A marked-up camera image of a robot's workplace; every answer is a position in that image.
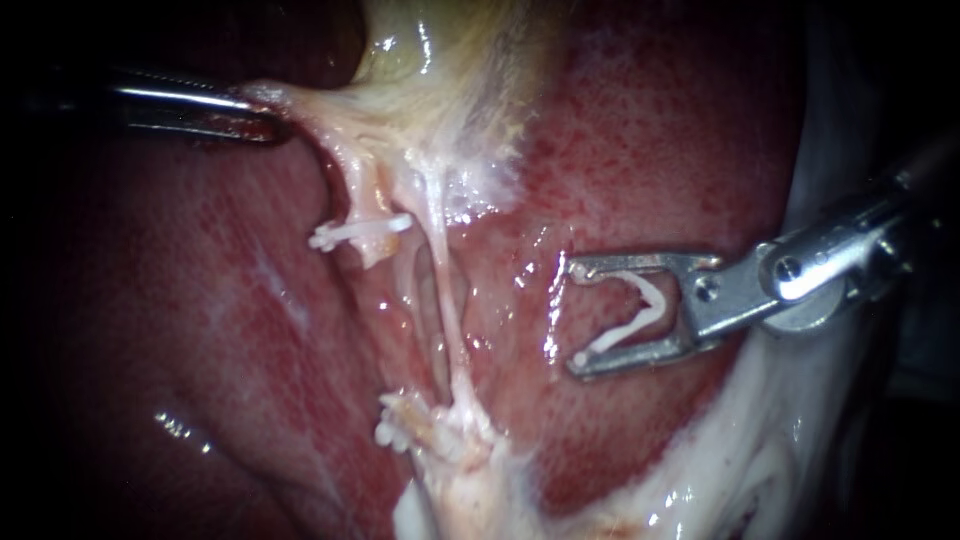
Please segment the right arm instrument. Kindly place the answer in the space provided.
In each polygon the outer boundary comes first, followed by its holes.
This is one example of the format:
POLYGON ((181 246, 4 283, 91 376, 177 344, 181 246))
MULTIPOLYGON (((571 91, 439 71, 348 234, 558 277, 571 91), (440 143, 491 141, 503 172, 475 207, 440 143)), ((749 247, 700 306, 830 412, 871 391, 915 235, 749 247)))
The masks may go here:
POLYGON ((683 320, 698 346, 757 324, 806 333, 881 295, 908 268, 904 193, 861 194, 735 263, 683 277, 683 320))

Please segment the right arm instrument jaw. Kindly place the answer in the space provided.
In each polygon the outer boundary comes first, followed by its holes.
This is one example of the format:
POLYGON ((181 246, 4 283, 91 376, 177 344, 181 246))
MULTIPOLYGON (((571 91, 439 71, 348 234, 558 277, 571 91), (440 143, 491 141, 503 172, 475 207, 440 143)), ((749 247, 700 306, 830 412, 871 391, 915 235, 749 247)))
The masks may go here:
POLYGON ((590 344, 567 361, 566 369, 578 379, 590 380, 676 364, 708 349, 708 341, 695 341, 690 334, 673 332, 653 341, 630 345, 590 344))
POLYGON ((618 272, 641 276, 669 272, 685 291, 720 291, 723 260, 711 254, 594 254, 577 255, 566 262, 566 273, 580 285, 598 284, 618 272))

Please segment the left arm instrument jaw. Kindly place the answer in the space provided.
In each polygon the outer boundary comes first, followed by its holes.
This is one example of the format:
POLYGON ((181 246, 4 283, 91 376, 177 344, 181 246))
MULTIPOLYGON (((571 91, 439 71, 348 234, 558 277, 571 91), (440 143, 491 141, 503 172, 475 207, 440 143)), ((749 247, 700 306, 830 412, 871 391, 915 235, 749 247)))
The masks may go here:
POLYGON ((169 135, 225 144, 276 146, 289 141, 294 129, 269 114, 199 112, 146 113, 116 121, 117 129, 131 133, 169 135))
POLYGON ((53 91, 77 103, 137 103, 230 114, 264 112, 262 106, 228 86, 176 72, 124 65, 54 65, 45 76, 53 91))

